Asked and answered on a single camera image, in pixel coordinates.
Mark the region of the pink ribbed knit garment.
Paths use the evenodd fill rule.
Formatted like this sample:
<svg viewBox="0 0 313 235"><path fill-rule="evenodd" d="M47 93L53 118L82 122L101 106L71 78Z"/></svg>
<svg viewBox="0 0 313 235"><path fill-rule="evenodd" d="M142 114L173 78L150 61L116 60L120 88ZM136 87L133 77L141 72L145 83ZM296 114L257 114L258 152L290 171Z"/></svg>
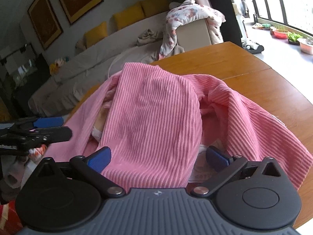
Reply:
<svg viewBox="0 0 313 235"><path fill-rule="evenodd" d="M72 138L45 153L57 162L109 147L101 172L124 189L185 187L201 145L252 161L275 158L299 188L312 155L286 126L211 75L179 76L127 63L67 121Z"/></svg>

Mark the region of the dark fish tank cabinet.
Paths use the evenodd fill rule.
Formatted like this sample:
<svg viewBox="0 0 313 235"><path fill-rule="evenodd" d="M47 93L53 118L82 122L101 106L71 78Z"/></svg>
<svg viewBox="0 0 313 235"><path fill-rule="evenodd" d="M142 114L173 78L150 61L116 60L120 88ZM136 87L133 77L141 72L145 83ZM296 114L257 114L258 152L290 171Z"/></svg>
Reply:
<svg viewBox="0 0 313 235"><path fill-rule="evenodd" d="M11 117L32 116L28 101L49 77L49 66L32 43L1 50L1 99Z"/></svg>

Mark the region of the colourful toy pile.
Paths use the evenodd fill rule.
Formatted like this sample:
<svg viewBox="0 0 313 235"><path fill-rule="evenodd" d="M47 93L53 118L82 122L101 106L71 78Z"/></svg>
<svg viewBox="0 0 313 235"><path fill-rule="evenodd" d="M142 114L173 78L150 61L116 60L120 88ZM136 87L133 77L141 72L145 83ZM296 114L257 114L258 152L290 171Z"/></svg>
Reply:
<svg viewBox="0 0 313 235"><path fill-rule="evenodd" d="M60 68L69 61L69 57L65 56L65 57L61 57L56 59L53 63L51 63L49 65L49 72L50 75L56 75L58 73L58 71L60 70Z"/></svg>

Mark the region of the left yellow cushion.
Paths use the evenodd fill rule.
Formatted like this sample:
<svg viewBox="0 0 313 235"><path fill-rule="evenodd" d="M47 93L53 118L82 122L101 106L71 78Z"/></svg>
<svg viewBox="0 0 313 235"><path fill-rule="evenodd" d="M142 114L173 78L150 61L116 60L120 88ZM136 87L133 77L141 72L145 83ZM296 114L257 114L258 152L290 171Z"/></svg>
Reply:
<svg viewBox="0 0 313 235"><path fill-rule="evenodd" d="M86 41L86 48L90 48L91 46L95 45L102 39L106 38L108 36L107 32L107 23L106 21L102 22L97 27L87 31L84 34L85 41Z"/></svg>

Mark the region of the yellow cushion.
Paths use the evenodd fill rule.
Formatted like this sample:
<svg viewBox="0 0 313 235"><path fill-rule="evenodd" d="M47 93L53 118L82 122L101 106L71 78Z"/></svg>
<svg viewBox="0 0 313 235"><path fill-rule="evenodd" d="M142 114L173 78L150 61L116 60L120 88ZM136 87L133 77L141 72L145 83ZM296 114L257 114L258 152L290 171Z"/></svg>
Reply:
<svg viewBox="0 0 313 235"><path fill-rule="evenodd" d="M146 18L163 13L169 9L169 0L142 0L140 4Z"/></svg>
<svg viewBox="0 0 313 235"><path fill-rule="evenodd" d="M115 13L113 19L115 20L117 30L121 30L145 19L145 14L141 3L137 2L125 10Z"/></svg>
<svg viewBox="0 0 313 235"><path fill-rule="evenodd" d="M85 41L86 41L86 48L90 48L91 46L95 45L102 39L106 38L108 36L107 32L107 23L106 21L102 22L97 27L87 31L84 34Z"/></svg>

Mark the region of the left framed red picture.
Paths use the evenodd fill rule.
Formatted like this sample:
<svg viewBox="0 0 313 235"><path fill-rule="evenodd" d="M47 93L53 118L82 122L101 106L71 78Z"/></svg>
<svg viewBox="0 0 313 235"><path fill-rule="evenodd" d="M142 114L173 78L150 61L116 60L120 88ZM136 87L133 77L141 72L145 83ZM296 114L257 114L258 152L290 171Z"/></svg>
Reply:
<svg viewBox="0 0 313 235"><path fill-rule="evenodd" d="M28 8L28 16L43 50L63 33L50 0L34 0Z"/></svg>

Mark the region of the white upright vacuum cleaner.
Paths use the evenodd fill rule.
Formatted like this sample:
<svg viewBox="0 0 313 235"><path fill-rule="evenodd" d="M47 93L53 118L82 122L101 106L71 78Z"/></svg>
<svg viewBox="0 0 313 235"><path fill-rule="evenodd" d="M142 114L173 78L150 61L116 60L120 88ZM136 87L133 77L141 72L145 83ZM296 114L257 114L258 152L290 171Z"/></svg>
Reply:
<svg viewBox="0 0 313 235"><path fill-rule="evenodd" d="M241 45L244 50L248 51L249 53L256 55L261 54L264 51L264 47L258 44L255 41L252 41L247 34L247 29L244 22L244 17L237 7L236 3L232 3L233 10L237 19L237 23L241 33Z"/></svg>

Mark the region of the beige covered sofa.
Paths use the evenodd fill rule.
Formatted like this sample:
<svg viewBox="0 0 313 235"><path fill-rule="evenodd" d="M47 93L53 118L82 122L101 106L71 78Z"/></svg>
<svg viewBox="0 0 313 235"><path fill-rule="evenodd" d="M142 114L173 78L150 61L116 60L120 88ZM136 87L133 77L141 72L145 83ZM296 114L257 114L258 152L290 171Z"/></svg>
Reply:
<svg viewBox="0 0 313 235"><path fill-rule="evenodd" d="M72 58L32 95L28 101L31 111L43 117L68 114L91 87L120 71L124 63L160 60L166 16L161 13L119 30ZM138 46L137 37L146 29L158 31L159 39ZM176 47L167 57L182 52Z"/></svg>

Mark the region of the middle yellow cushion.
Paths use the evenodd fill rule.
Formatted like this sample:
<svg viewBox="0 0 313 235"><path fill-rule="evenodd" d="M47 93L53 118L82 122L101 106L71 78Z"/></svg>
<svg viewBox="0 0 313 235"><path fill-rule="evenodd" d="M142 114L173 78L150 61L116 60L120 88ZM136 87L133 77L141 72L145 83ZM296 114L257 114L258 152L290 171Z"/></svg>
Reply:
<svg viewBox="0 0 313 235"><path fill-rule="evenodd" d="M125 10L115 13L113 19L115 20L117 30L121 30L145 19L145 14L141 3L137 2Z"/></svg>

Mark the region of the red plastic basin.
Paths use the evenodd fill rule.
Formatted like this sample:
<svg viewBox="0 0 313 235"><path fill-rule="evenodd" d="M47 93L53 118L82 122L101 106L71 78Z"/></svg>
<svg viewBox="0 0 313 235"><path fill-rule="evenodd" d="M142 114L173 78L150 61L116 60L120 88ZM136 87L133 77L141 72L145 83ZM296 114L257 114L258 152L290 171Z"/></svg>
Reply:
<svg viewBox="0 0 313 235"><path fill-rule="evenodd" d="M283 29L272 30L273 36L277 39L288 39L288 31Z"/></svg>

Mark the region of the pink flower pot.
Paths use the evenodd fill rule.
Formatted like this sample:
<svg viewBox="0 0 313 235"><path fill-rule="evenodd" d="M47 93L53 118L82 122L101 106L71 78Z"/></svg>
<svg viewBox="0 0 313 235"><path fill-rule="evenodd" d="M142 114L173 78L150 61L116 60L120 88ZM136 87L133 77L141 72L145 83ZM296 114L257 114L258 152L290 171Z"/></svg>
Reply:
<svg viewBox="0 0 313 235"><path fill-rule="evenodd" d="M300 49L302 52L312 55L313 54L313 45L312 41L306 39L306 38L298 38L298 42L300 44Z"/></svg>

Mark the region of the green leafy potted plant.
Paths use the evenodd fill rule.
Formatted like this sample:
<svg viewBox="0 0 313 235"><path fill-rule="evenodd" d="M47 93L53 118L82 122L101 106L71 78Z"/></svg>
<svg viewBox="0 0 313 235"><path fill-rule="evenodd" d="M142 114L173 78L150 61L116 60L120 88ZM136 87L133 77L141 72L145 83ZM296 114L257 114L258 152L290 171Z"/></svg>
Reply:
<svg viewBox="0 0 313 235"><path fill-rule="evenodd" d="M303 38L303 36L295 32L288 32L287 37L288 37L288 43L291 45L296 45L296 46L300 45L300 42L298 41L298 39Z"/></svg>

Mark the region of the floral patterned blanket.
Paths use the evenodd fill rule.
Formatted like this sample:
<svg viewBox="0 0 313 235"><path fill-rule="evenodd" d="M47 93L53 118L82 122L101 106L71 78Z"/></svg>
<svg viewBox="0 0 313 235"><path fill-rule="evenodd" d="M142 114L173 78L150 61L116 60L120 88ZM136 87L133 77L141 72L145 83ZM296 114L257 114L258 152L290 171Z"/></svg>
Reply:
<svg viewBox="0 0 313 235"><path fill-rule="evenodd" d="M220 26L224 15L207 5L186 0L170 10L165 18L163 42L159 59L169 56L176 47L186 52L223 43Z"/></svg>

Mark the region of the right yellow cushion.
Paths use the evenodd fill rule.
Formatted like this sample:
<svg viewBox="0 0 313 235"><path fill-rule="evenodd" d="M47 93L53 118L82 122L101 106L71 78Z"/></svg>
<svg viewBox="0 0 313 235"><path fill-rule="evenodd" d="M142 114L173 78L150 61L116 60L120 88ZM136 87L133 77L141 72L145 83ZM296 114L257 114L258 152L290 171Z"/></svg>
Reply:
<svg viewBox="0 0 313 235"><path fill-rule="evenodd" d="M146 18L163 13L169 9L169 0L142 0L140 4Z"/></svg>

